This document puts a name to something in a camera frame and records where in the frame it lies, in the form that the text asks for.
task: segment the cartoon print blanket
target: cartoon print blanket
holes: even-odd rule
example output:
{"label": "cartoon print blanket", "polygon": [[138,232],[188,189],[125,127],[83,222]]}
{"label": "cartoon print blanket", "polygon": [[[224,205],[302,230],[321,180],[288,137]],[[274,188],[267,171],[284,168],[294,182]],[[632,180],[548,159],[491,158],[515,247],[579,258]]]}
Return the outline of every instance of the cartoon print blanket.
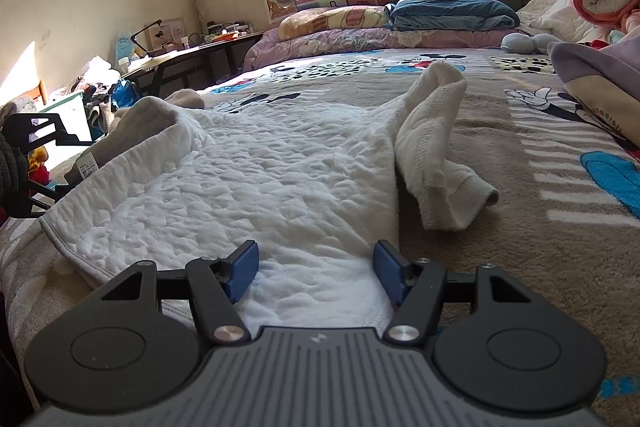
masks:
{"label": "cartoon print blanket", "polygon": [[[636,427],[638,149],[592,120],[555,75],[498,70],[490,57],[514,55],[386,50],[304,58],[245,73],[203,96],[207,107],[230,113],[292,102],[376,107],[406,92],[432,60],[464,70],[468,87],[449,159],[497,187],[500,201],[464,232],[426,231],[417,201],[398,180],[400,250],[456,271],[485,261],[501,265],[590,328],[609,360],[596,412],[611,425]],[[21,359],[30,338],[90,287],[38,222],[11,220],[0,230],[0,245],[10,334]]]}

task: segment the black table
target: black table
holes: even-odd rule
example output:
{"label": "black table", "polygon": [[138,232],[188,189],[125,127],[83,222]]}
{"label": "black table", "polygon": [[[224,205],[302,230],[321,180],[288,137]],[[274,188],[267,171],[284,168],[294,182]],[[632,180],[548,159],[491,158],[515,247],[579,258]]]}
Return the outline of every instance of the black table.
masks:
{"label": "black table", "polygon": [[[229,66],[229,72],[232,75],[238,74],[238,65],[236,64],[236,60],[233,55],[233,47],[238,44],[242,44],[244,42],[250,42],[251,44],[255,44],[262,38],[263,33],[252,33],[250,35],[245,35],[244,37],[238,37],[236,39],[232,39],[229,41],[221,41],[221,42],[212,42],[211,44],[203,44],[201,46],[192,48],[190,50],[185,50],[180,52],[179,55],[175,57],[167,57],[166,60],[163,60],[159,64],[155,64],[151,67],[147,67],[144,64],[140,69],[131,71],[123,76],[125,80],[129,80],[133,84],[138,86],[138,89],[141,91],[143,95],[151,95],[151,96],[159,96],[160,88],[162,84],[166,84],[171,82],[172,80],[182,80],[182,85],[184,87],[191,87],[189,84],[188,76],[195,71],[204,69],[207,73],[207,76],[213,80],[213,68],[211,67],[211,62],[209,61],[209,55],[213,52],[224,50],[226,55],[226,63]],[[200,64],[194,66],[193,68],[189,68],[184,71],[180,71],[179,73],[171,74],[170,76],[164,76],[164,71],[166,68],[171,66],[175,66],[176,64],[180,64],[181,62],[185,62],[187,60],[191,60],[192,58],[199,58]],[[157,62],[155,59],[162,59],[162,55],[160,57],[152,58],[153,62]],[[138,80],[149,74],[151,71],[154,72],[154,77],[151,81],[151,84],[148,86],[142,87],[138,83]]]}

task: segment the metal screw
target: metal screw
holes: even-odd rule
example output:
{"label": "metal screw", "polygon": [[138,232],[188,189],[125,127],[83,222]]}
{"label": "metal screw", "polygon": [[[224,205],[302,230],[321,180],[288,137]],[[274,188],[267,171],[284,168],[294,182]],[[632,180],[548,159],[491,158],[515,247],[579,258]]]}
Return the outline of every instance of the metal screw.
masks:
{"label": "metal screw", "polygon": [[399,325],[394,326],[390,330],[387,331],[389,337],[398,342],[411,342],[417,339],[420,336],[420,331],[418,331],[413,326],[407,325]]}
{"label": "metal screw", "polygon": [[213,336],[217,341],[237,342],[244,337],[244,330],[240,326],[227,324],[224,326],[218,326],[213,330]]}

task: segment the cartoon glove print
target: cartoon glove print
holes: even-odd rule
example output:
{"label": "cartoon glove print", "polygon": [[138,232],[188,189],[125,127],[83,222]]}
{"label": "cartoon glove print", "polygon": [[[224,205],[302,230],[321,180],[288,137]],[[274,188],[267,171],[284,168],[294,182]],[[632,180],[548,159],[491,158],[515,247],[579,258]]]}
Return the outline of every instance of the cartoon glove print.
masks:
{"label": "cartoon glove print", "polygon": [[505,93],[515,100],[520,100],[522,103],[527,104],[533,109],[544,111],[551,105],[546,100],[546,96],[549,94],[549,91],[551,91],[550,87],[541,87],[535,92],[530,92],[525,89],[508,89]]}

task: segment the clothing label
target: clothing label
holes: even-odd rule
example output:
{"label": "clothing label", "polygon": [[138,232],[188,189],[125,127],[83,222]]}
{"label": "clothing label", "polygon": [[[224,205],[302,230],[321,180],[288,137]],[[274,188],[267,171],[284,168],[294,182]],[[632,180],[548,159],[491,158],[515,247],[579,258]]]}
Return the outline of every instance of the clothing label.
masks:
{"label": "clothing label", "polygon": [[82,179],[85,180],[91,174],[98,170],[98,164],[95,162],[94,155],[88,152],[76,160],[76,165],[80,171]]}

